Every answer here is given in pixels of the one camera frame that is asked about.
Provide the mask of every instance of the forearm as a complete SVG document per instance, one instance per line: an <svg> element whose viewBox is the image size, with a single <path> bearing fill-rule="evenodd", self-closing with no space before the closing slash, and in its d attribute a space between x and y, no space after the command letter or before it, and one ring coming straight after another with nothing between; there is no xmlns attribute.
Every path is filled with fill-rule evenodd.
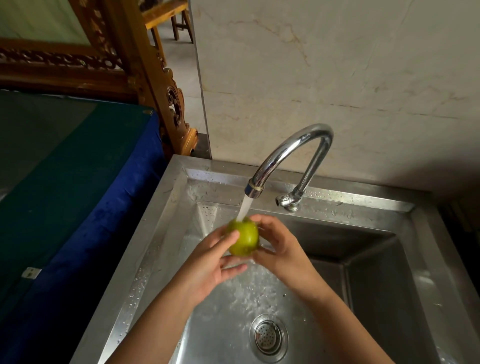
<svg viewBox="0 0 480 364"><path fill-rule="evenodd" d="M325 283L304 300L319 325L327 346L339 363L393 364L342 299Z"/></svg>
<svg viewBox="0 0 480 364"><path fill-rule="evenodd" d="M171 282L147 307L108 364L167 364L194 304L185 285Z"/></svg>

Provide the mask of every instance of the wooden stool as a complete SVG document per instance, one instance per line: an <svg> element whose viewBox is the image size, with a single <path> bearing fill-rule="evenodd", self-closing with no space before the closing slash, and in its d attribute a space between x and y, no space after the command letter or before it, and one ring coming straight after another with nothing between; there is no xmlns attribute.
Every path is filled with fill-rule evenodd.
<svg viewBox="0 0 480 364"><path fill-rule="evenodd" d="M181 13L181 23L177 23L176 15ZM162 42L160 40L160 34L158 34L157 25L163 23L169 18L172 20L173 36L175 40L179 39L179 31L187 29L190 40L193 43L192 26L190 25L190 17L188 14L188 1L187 0L171 0L159 5L155 5L150 10L143 13L145 27L152 32L155 47L160 54L160 61L165 67L167 61L163 52Z"/></svg>

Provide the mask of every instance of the stool leg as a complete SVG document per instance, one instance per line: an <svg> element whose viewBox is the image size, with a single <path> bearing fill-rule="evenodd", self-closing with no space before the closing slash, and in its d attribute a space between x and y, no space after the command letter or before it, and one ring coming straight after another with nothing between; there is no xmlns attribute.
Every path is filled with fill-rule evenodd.
<svg viewBox="0 0 480 364"><path fill-rule="evenodd" d="M160 62L162 63L163 67L166 67L167 60L165 59L165 53L163 53L162 40L160 39L160 34L158 33L158 29L157 29L156 26L154 26L150 30L152 31L152 36L153 36L153 41L155 42L155 47L158 49L158 53L160 54Z"/></svg>
<svg viewBox="0 0 480 364"><path fill-rule="evenodd" d="M179 37L179 29L177 28L177 16L174 15L170 18L172 20L172 28L173 28L173 37L175 40L178 40Z"/></svg>
<svg viewBox="0 0 480 364"><path fill-rule="evenodd" d="M192 33L192 25L190 24L190 15L188 14L188 10L184 10L181 12L182 20L185 20L185 26L188 30L188 35L190 36L190 40L193 43L193 33Z"/></svg>

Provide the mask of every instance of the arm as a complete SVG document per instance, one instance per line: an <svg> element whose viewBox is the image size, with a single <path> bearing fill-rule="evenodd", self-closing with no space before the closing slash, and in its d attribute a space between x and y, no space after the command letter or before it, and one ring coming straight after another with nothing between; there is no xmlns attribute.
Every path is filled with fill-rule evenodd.
<svg viewBox="0 0 480 364"><path fill-rule="evenodd" d="M223 226L203 239L170 283L150 303L107 364L167 364L188 317L215 286L246 270L246 264L226 268L241 258L222 256L239 232L222 239Z"/></svg>
<svg viewBox="0 0 480 364"><path fill-rule="evenodd" d="M393 364L343 300L313 267L298 240L280 220L253 215L260 235L275 248L260 248L253 259L270 270L304 301L315 317L328 347L340 363Z"/></svg>

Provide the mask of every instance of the sink drain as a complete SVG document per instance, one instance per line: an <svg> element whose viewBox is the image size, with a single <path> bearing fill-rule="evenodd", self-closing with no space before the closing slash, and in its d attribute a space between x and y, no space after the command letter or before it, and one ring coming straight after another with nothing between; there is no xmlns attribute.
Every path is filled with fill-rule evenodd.
<svg viewBox="0 0 480 364"><path fill-rule="evenodd" d="M250 345L253 353L264 363L276 363L285 356L288 333L278 317L269 314L258 316L250 327Z"/></svg>

